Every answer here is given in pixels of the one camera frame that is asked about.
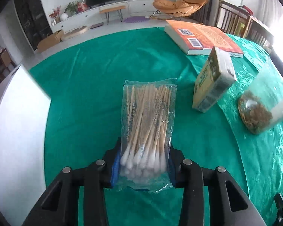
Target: small box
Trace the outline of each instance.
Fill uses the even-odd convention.
[[[56,31],[52,35],[46,37],[38,44],[38,52],[44,52],[45,50],[49,49],[50,47],[58,44],[61,41],[61,37],[64,35],[63,30]]]
[[[195,81],[192,107],[206,112],[236,81],[230,54],[213,47]]]

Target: clear plastic packaging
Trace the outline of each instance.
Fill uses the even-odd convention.
[[[283,78],[268,59],[238,100],[240,117],[253,134],[283,121]]]
[[[169,183],[162,174],[167,171],[176,90],[177,79],[124,83],[120,176],[134,189],[157,191]]]

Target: transparent container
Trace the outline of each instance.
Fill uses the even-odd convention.
[[[253,134],[283,121],[283,78],[269,58],[238,100],[240,117]]]

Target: orange lounge chair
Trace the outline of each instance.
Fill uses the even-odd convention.
[[[185,17],[195,13],[202,8],[209,0],[154,0],[153,6],[157,9],[150,17],[161,12],[172,17]]]

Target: green tablecloth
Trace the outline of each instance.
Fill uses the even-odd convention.
[[[65,49],[31,69],[52,98],[45,134],[46,184],[65,166],[85,167],[120,136],[124,80],[177,78],[172,144],[200,166],[222,165],[249,195],[268,225],[276,217],[273,196],[283,194],[283,122],[258,136],[241,122],[237,97],[268,58],[259,46],[231,36],[245,52],[233,58],[238,81],[207,113],[192,109],[194,81],[207,56],[186,56],[163,28],[124,31]],[[115,225],[178,225],[182,189],[158,194],[105,190]],[[83,225],[80,193],[79,225]],[[209,224],[205,189],[205,224]]]

